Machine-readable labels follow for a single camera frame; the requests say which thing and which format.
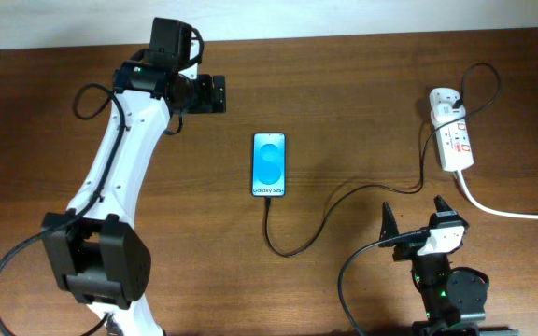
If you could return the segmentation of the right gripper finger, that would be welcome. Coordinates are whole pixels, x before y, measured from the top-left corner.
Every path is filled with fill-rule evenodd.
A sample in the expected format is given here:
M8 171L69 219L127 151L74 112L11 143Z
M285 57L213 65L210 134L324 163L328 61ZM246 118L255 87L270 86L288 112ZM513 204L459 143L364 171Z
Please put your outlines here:
M399 236L398 226L393 212L387 202L382 204L382 224L380 229L379 240L382 241L380 246L395 246L395 239Z
M435 214L437 216L455 216L457 214L440 195L434 198L434 204L436 208Z

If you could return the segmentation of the blue Galaxy smartphone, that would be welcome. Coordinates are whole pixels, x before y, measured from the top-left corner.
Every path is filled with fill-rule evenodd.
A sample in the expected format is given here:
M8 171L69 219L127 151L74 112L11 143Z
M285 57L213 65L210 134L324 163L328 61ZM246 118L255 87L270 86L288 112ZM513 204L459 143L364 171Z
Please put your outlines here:
M251 193L254 197L283 197L286 194L286 135L253 135Z

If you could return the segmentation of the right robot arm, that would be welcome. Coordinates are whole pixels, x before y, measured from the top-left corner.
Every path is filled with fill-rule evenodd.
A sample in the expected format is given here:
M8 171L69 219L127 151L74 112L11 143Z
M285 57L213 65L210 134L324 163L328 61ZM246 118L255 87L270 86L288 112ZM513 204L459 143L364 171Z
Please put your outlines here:
M394 261L411 261L411 274L426 311L415 322L414 335L518 335L508 327L481 329L486 319L489 278L470 267L452 267L448 256L463 245L468 222L442 197L434 199L436 212L427 226L400 233L388 203L382 205L381 247L394 249Z

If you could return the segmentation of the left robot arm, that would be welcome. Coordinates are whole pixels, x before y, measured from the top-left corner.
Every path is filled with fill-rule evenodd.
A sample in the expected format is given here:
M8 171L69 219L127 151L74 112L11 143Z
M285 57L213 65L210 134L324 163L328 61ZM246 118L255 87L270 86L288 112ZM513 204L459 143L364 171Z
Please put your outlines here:
M204 48L186 22L154 19L149 46L102 89L110 118L85 181L64 213L48 213L42 222L58 288L101 317L110 335L165 333L145 295L151 254L135 232L135 209L171 119L226 110L225 78L197 72Z

